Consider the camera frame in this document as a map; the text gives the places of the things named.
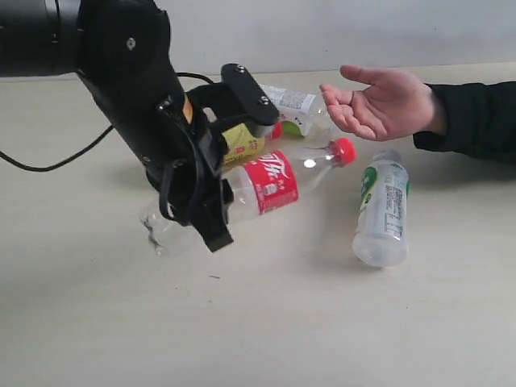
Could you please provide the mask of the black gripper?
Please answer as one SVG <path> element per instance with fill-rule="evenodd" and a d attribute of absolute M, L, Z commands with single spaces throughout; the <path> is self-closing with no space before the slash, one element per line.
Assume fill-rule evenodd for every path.
<path fill-rule="evenodd" d="M 223 132 L 238 116 L 235 93 L 224 84 L 190 91 L 171 84 L 153 88 L 146 99 L 144 155 L 160 212 L 192 224 L 211 252 L 230 245 L 227 215 L 233 197 L 222 177 L 228 151 Z"/>

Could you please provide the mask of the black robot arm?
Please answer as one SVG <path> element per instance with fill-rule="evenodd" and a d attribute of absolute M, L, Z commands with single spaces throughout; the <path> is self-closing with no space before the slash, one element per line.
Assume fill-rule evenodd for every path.
<path fill-rule="evenodd" d="M 232 242 L 222 178 L 236 100 L 221 83 L 185 91 L 169 59 L 171 24 L 153 1 L 4 1 L 3 77 L 74 73 L 144 166 L 163 217 L 211 251 Z"/>

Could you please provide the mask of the black sleeved forearm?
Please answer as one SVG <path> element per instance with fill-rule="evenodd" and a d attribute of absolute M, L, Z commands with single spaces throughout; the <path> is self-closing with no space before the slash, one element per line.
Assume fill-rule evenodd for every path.
<path fill-rule="evenodd" d="M 431 84 L 442 107 L 443 135 L 413 135 L 417 149 L 453 152 L 474 160 L 515 166 L 515 82 Z"/>

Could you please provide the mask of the person's open hand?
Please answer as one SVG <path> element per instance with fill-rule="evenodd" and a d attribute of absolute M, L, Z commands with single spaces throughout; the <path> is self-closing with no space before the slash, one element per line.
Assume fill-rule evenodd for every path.
<path fill-rule="evenodd" d="M 341 131 L 378 142 L 420 132 L 447 133 L 442 104 L 414 74 L 355 65 L 343 65 L 339 72 L 344 79 L 366 86 L 354 90 L 319 86 L 327 112 Z"/>

